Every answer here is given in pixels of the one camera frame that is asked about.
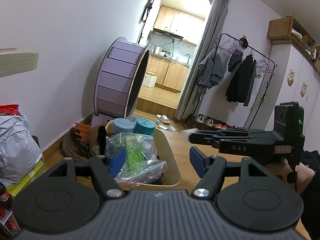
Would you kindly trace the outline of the person's right hand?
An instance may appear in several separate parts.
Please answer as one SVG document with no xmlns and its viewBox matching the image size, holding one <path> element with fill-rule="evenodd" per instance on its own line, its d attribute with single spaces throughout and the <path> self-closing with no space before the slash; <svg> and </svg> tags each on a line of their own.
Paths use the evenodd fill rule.
<svg viewBox="0 0 320 240">
<path fill-rule="evenodd" d="M 295 189 L 299 194 L 301 194 L 307 188 L 315 175 L 314 170 L 302 163 L 299 163 L 295 169 L 297 172 L 297 180 L 295 183 L 289 183 L 287 180 L 287 175 L 292 172 L 292 169 L 286 159 L 282 160 L 280 163 L 267 164 L 265 165 L 265 168 L 282 180 L 285 184 Z"/>
</svg>

